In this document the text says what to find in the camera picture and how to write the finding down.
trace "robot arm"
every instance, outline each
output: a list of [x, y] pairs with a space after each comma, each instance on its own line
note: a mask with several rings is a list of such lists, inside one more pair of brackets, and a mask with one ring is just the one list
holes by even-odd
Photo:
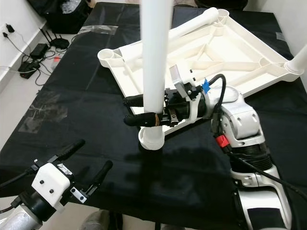
[[76, 189], [72, 172], [63, 163], [56, 163], [66, 160], [83, 144], [83, 140], [79, 141], [61, 155], [52, 157], [46, 164], [35, 160], [31, 166], [32, 169], [37, 169], [32, 182], [33, 192], [23, 192], [11, 203], [16, 209], [8, 218], [0, 220], [1, 230], [39, 229], [43, 221], [48, 221], [56, 211], [62, 212], [72, 196], [84, 203], [93, 194], [112, 168], [111, 161], [105, 163], [85, 192]]
[[[129, 115], [124, 122], [130, 126], [173, 127], [183, 119], [190, 123], [199, 118], [211, 119], [213, 135], [230, 157], [231, 176], [236, 186], [233, 198], [240, 227], [245, 230], [291, 229], [292, 214], [283, 186], [243, 163], [279, 178], [256, 111], [245, 103], [241, 93], [226, 86], [222, 74], [196, 85], [194, 79], [187, 77], [188, 73], [182, 74], [179, 66], [172, 67], [170, 72], [176, 90], [165, 90], [163, 114]], [[222, 87], [210, 89], [219, 78], [223, 81]], [[142, 96], [125, 98], [124, 104], [142, 106]]]

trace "white tube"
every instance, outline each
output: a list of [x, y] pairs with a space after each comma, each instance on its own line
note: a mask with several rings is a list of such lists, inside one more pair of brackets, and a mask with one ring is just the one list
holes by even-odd
[[[157, 4], [157, 1], [155, 0], [152, 0], [152, 1], [153, 1], [152, 5]], [[169, 0], [164, 1], [164, 4], [163, 4], [164, 7], [166, 6], [166, 4], [168, 4], [168, 1]], [[158, 18], [162, 15], [162, 9], [159, 9], [158, 12], [159, 13], [161, 12], [161, 13], [155, 16], [156, 20], [158, 20]], [[193, 30], [198, 29], [199, 27], [202, 27], [207, 24], [211, 24], [217, 21], [218, 17], [219, 17], [218, 10], [215, 7], [209, 8], [204, 13], [197, 16], [196, 18], [193, 18], [174, 29], [171, 29], [168, 35], [168, 42], [171, 42], [175, 40], [176, 38], [186, 35], [192, 32]], [[119, 49], [125, 61], [133, 61], [142, 56], [142, 44], [135, 44], [132, 46], [127, 45], [127, 46], [120, 47]]]
[[[142, 0], [141, 36], [143, 41], [144, 112], [162, 113], [165, 68], [172, 0]], [[158, 150], [164, 145], [162, 127], [145, 127], [139, 133], [142, 146]]]
[[307, 45], [291, 61], [287, 61], [284, 66], [294, 74], [304, 73], [307, 68]]

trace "white plastic frame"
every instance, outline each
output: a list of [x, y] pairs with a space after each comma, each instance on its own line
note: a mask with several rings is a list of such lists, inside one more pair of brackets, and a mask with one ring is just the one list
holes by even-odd
[[[143, 93], [142, 58], [133, 58], [140, 52], [142, 41], [115, 50], [103, 49], [97, 55], [101, 65], [112, 71], [125, 97]], [[165, 88], [175, 88], [169, 67], [182, 61], [192, 70], [189, 77], [195, 78], [196, 84], [222, 73], [227, 85], [244, 97], [279, 81], [294, 81], [301, 74], [286, 68], [287, 59], [230, 18], [226, 10], [219, 10], [218, 21], [169, 43]], [[131, 110], [134, 114], [144, 112], [138, 107]], [[183, 120], [174, 128], [164, 126], [163, 131], [167, 135], [188, 124]]]

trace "black tablecloth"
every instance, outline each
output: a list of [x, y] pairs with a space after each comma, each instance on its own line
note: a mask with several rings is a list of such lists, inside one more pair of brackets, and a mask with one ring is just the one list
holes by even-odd
[[[174, 8], [173, 27], [204, 9]], [[291, 58], [271, 13], [231, 12], [253, 34]], [[162, 151], [139, 150], [138, 129], [123, 123], [129, 110], [109, 69], [96, 57], [103, 48], [139, 40], [139, 7], [99, 3], [85, 25], [118, 26], [115, 35], [84, 33], [76, 37], [47, 84], [21, 119], [0, 154], [0, 177], [5, 181], [38, 158], [46, 160], [78, 138], [86, 145], [66, 161], [78, 186], [87, 185], [101, 166], [113, 169], [88, 200], [88, 205], [141, 219], [201, 229], [238, 229], [231, 204], [234, 189], [228, 157], [200, 121], [166, 137]], [[307, 96], [300, 79], [280, 82], [246, 99], [259, 114], [272, 157], [281, 176], [307, 192], [305, 139]], [[29, 177], [1, 190], [16, 195], [29, 187]], [[291, 204], [307, 229], [307, 205], [293, 192]]]

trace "blue clip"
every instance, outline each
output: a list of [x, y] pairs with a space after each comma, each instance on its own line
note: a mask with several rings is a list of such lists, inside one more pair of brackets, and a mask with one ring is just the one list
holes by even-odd
[[205, 82], [202, 85], [202, 88], [203, 88], [205, 94], [207, 94], [207, 92], [210, 90], [209, 82], [207, 81], [207, 79], [205, 79]]

